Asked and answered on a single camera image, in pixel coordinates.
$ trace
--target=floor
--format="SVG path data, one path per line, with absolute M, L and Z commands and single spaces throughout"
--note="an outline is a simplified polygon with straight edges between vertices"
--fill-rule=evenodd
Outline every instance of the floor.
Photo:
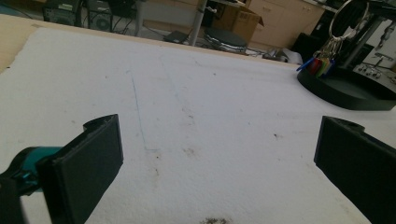
M 14 7 L 3 5 L 1 1 L 0 1 L 0 14 L 8 14 L 12 16 L 19 16 L 24 18 L 31 18 L 33 20 L 43 21 L 43 16 L 39 12 L 16 9 Z M 81 10 L 82 26 L 88 28 L 86 15 L 87 15 L 87 10 L 86 8 L 83 8 Z M 114 26 L 113 29 L 114 33 L 119 33 L 122 35 L 134 35 L 134 20 L 131 20 L 129 18 L 120 18 L 114 16 L 113 26 Z M 163 41 L 163 37 L 169 34 L 170 32 L 151 29 L 149 27 L 143 27 L 141 31 L 141 37 L 147 39 L 159 40 L 159 41 Z M 198 36 L 195 47 L 213 49 L 210 46 L 210 44 L 202 38 L 202 35 Z M 248 49 L 246 51 L 246 55 L 251 57 L 261 57 L 263 54 L 268 55 L 268 52 L 261 49 Z

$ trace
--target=electronic equipment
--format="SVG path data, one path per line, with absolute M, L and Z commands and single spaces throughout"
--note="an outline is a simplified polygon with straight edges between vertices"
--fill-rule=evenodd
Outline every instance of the electronic equipment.
M 188 35 L 183 34 L 180 31 L 174 31 L 171 34 L 164 36 L 163 40 L 175 44 L 183 44 L 183 42 L 186 41 L 188 37 Z
M 135 0 L 106 0 L 111 7 L 114 16 L 131 18 L 133 16 L 132 6 Z
M 113 15 L 108 2 L 88 0 L 88 28 L 99 31 L 113 32 Z
M 22 195 L 42 189 L 53 224 L 85 223 L 117 176 L 118 115 L 93 119 L 64 147 L 28 147 L 0 174 L 0 223 L 25 224 Z
M 81 0 L 48 0 L 43 17 L 44 21 L 81 27 Z

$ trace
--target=cardboard box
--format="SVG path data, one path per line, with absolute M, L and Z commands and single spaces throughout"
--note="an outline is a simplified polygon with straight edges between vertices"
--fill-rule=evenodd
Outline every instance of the cardboard box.
M 257 24 L 264 26 L 262 17 L 246 7 L 232 7 L 218 4 L 212 22 L 213 28 L 228 30 L 249 42 Z

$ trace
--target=pencil mark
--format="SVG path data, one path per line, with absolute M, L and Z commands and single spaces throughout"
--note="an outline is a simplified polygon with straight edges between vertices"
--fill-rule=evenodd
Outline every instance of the pencil mark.
M 190 148 L 190 147 L 189 148 L 183 148 L 183 151 L 184 151 L 184 153 L 186 153 L 187 157 L 189 157 L 189 158 L 193 158 L 193 157 L 196 156 L 195 155 L 195 150 Z
M 225 218 L 207 217 L 206 220 L 201 221 L 200 224 L 231 224 L 231 220 Z
M 278 133 L 274 133 L 274 137 L 276 138 L 276 140 L 283 138 L 283 136 Z
M 143 145 L 144 145 L 144 147 L 146 149 L 146 138 L 145 138 L 145 134 L 143 133 L 142 117 L 140 115 L 139 102 L 137 100 L 136 86 L 134 85 L 134 76 L 131 76 L 131 77 L 132 77 L 132 84 L 134 86 L 134 101 L 135 101 L 136 108 L 137 108 L 137 117 L 139 119 L 139 129 L 140 129 L 140 133 L 142 134 Z

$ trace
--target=black 3d-printed part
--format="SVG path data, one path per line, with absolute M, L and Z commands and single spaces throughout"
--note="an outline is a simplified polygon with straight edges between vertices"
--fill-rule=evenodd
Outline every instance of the black 3d-printed part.
M 122 165 L 117 115 L 94 119 L 84 130 L 36 164 L 52 223 L 84 223 Z
M 396 223 L 395 148 L 359 124 L 323 117 L 315 163 L 372 223 Z
M 303 69 L 298 81 L 321 99 L 350 110 L 391 110 L 396 106 L 396 92 L 378 82 L 336 67 L 332 74 L 317 78 Z

